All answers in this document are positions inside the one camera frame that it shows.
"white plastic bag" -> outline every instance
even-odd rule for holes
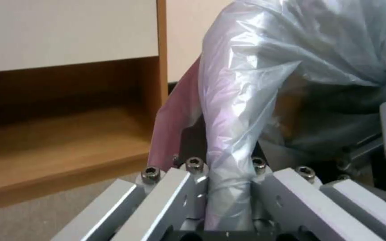
[[[206,229],[252,228],[251,152],[278,93],[302,88],[314,99],[343,90],[335,85],[386,84],[385,37],[385,0],[237,0],[221,12],[199,70],[211,168]],[[293,73],[308,82],[284,88]]]
[[[257,139],[278,170],[331,157],[379,128],[386,0],[236,0],[206,34],[197,74],[198,62],[159,111],[149,164],[171,166],[182,129],[202,110],[205,228],[251,229]]]

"hex socket screw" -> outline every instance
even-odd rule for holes
[[[295,171],[297,174],[299,174],[301,177],[303,177],[305,180],[309,182],[313,182],[315,178],[315,171],[308,167],[308,166],[298,166],[296,167]]]
[[[256,174],[263,174],[266,171],[266,162],[260,157],[253,157],[252,160],[254,170],[256,171]]]
[[[186,170],[191,174],[199,174],[203,171],[204,162],[199,157],[190,157],[186,161]]]
[[[338,180],[349,180],[351,177],[348,174],[342,174],[337,177]]]
[[[156,184],[160,181],[160,168],[148,166],[141,172],[142,181],[146,184]]]

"wooden shelf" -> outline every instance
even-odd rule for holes
[[[0,193],[146,159],[146,114],[117,106],[0,126]]]

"metal clamp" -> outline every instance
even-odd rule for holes
[[[195,181],[195,200],[193,201],[193,209],[187,217],[192,219],[204,218],[208,192],[208,165],[199,157],[191,157],[180,169],[190,172]]]

